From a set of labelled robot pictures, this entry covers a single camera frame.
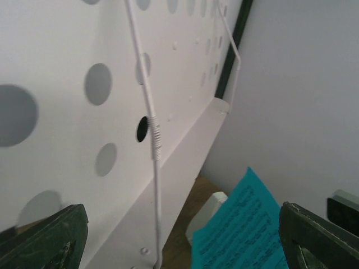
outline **black rim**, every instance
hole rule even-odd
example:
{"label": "black rim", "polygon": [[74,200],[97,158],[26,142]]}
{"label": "black rim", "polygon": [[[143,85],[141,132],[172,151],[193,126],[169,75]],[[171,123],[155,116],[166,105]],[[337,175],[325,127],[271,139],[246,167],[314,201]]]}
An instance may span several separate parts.
{"label": "black rim", "polygon": [[[233,31],[233,39],[236,43],[236,47],[239,46],[243,32],[245,30],[246,22],[249,16],[249,12],[251,10],[253,0],[243,0],[240,12],[238,14],[236,26]],[[234,51],[229,45],[227,56],[225,58],[225,62],[223,65],[222,73],[220,74],[220,79],[218,82],[217,90],[215,92],[215,97],[223,99],[223,95],[225,92],[225,88],[227,87],[227,83],[229,80],[229,75],[231,74],[231,70],[234,64],[234,60],[236,59],[236,55]]]}

